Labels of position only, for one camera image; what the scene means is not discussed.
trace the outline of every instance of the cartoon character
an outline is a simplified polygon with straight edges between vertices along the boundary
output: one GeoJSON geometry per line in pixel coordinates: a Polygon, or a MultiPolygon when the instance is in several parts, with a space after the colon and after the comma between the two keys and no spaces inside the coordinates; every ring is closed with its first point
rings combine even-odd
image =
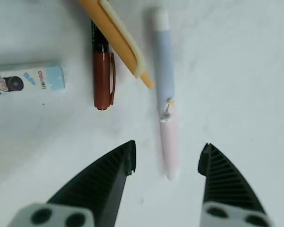
{"type": "Polygon", "coordinates": [[[21,91],[24,83],[20,77],[1,77],[0,76],[0,95],[2,92],[21,91]]]}

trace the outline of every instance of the black ridged surface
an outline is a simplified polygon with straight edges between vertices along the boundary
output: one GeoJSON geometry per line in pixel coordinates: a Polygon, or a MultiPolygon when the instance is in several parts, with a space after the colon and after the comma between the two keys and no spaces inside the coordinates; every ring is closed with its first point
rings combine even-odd
{"type": "Polygon", "coordinates": [[[207,177],[204,202],[215,201],[265,214],[244,177],[212,144],[205,145],[200,156],[198,172],[207,177]]]}
{"type": "Polygon", "coordinates": [[[136,144],[129,141],[69,181],[48,203],[88,208],[96,227],[114,226],[126,177],[136,169],[136,144]]]}

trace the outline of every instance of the blue and pink pen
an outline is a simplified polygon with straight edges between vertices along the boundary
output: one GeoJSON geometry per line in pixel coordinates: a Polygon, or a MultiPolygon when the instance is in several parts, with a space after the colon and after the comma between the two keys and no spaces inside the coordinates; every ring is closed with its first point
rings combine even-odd
{"type": "Polygon", "coordinates": [[[175,112],[174,64],[168,12],[157,8],[154,13],[156,46],[156,85],[164,165],[169,180],[179,173],[177,117],[175,112]]]}

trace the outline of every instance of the pen clip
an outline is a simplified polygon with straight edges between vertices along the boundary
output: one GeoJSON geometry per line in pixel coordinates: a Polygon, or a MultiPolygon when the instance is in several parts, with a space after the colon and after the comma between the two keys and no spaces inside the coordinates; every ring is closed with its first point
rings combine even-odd
{"type": "Polygon", "coordinates": [[[113,105],[114,100],[114,92],[115,92],[115,61],[114,61],[114,54],[112,53],[111,56],[111,63],[112,63],[112,92],[110,94],[110,104],[113,105]]]}

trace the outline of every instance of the brown pen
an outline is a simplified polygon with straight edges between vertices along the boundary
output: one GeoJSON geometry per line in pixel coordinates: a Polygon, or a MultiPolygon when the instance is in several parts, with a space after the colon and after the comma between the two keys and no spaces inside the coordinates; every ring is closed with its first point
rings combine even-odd
{"type": "Polygon", "coordinates": [[[92,22],[93,61],[94,61],[94,105],[98,110],[106,110],[113,105],[115,92],[114,55],[109,54],[109,43],[92,22]],[[112,92],[110,93],[110,62],[112,63],[112,92]]]}

